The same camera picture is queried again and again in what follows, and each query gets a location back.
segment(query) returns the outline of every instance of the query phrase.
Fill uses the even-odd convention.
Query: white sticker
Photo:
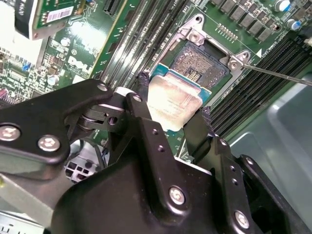
[[[260,50],[256,53],[256,55],[257,55],[259,58],[261,58],[261,57],[262,57],[262,49],[260,49]]]
[[[84,81],[84,78],[78,76],[78,75],[75,75],[74,79],[73,79],[73,84],[76,84],[76,83],[79,83],[79,82],[82,82]]]
[[[63,9],[59,9],[59,10],[55,10],[55,11],[51,11],[48,14],[48,18],[47,18],[47,23],[55,21],[55,20],[59,20],[61,18],[70,16],[73,12],[74,7],[66,7]]]

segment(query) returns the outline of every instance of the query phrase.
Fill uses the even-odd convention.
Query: green circuit board
[[[80,15],[84,9],[84,0],[43,0],[40,2],[36,18],[36,28]]]
[[[233,54],[248,50],[251,53],[249,63],[256,65],[289,32],[289,19],[297,18],[301,25],[311,19],[307,11],[298,16],[308,0],[293,1],[287,12],[275,12],[272,1],[233,1],[235,7],[228,11],[222,7],[230,0],[220,1],[222,3],[216,3],[217,0],[124,0],[115,1],[117,7],[113,14],[104,11],[108,2],[112,6],[113,1],[75,2],[75,10],[83,6],[82,12],[71,17],[63,30],[48,39],[40,66],[30,64],[25,69],[26,60],[0,47],[0,90],[7,89],[5,100],[16,104],[88,78],[100,78],[112,87],[130,87],[138,71],[151,71],[161,55],[164,55],[163,64],[173,65],[186,40],[166,54],[163,54],[164,49],[179,28],[196,14],[204,17],[202,30],[205,33]],[[58,9],[54,1],[50,3],[42,7],[42,14]],[[249,11],[253,4],[258,12]],[[244,16],[233,20],[237,7],[243,8]],[[273,23],[269,25],[266,19],[259,20],[261,12],[273,19]],[[242,26],[242,19],[248,14],[252,15],[253,23],[260,22],[261,30],[270,30],[266,39],[259,39],[261,31],[252,32],[251,24]],[[247,73],[244,71],[237,82]],[[58,80],[51,85],[49,80],[55,76]],[[212,87],[211,97],[230,78],[230,74],[226,75]],[[168,132],[167,137],[176,154],[183,132]],[[92,138],[104,145],[107,133],[96,131]]]

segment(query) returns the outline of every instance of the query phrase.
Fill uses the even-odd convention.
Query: motherboard
[[[181,117],[180,125],[166,128],[176,155],[190,105],[217,110],[250,74],[230,66],[230,59],[257,66],[288,34],[310,27],[311,19],[311,0],[37,0],[30,5],[1,0],[0,107],[89,78],[113,89],[132,88],[138,73],[147,71],[151,84],[158,82],[154,90],[175,80],[179,90],[192,93],[187,99],[193,102],[174,99],[166,113],[148,103],[159,118]],[[105,146],[107,133],[95,131],[92,139]],[[185,150],[182,158],[191,160]]]

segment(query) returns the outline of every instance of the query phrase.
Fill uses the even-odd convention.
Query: mounting hole
[[[108,119],[108,124],[109,125],[111,125],[111,126],[113,126],[113,125],[115,125],[116,123],[117,123],[117,118],[116,117],[110,117],[109,119]]]
[[[164,148],[162,145],[159,145],[158,148],[157,148],[157,150],[158,150],[159,152],[165,152],[165,148]]]
[[[243,59],[247,59],[249,57],[248,53],[243,54]]]
[[[197,16],[197,17],[195,18],[195,20],[196,20],[198,23],[200,23],[200,22],[201,22],[201,17]]]
[[[92,165],[93,165],[92,162],[89,162],[89,161],[84,164],[85,168],[87,169],[90,169]]]
[[[237,180],[236,179],[232,179],[232,183],[234,184],[234,185],[238,185],[238,182],[237,182]]]
[[[279,31],[281,29],[281,26],[277,25],[275,28],[274,28],[274,31]]]

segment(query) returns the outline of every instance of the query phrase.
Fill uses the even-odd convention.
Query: electrolytic capacitor
[[[296,21],[294,19],[290,19],[287,21],[287,27],[290,28],[293,31],[297,31],[301,27],[300,21]]]
[[[288,11],[291,6],[291,2],[289,0],[278,0],[275,5],[274,9],[277,12]]]
[[[51,75],[48,77],[47,82],[49,85],[54,86],[59,82],[59,76]]]

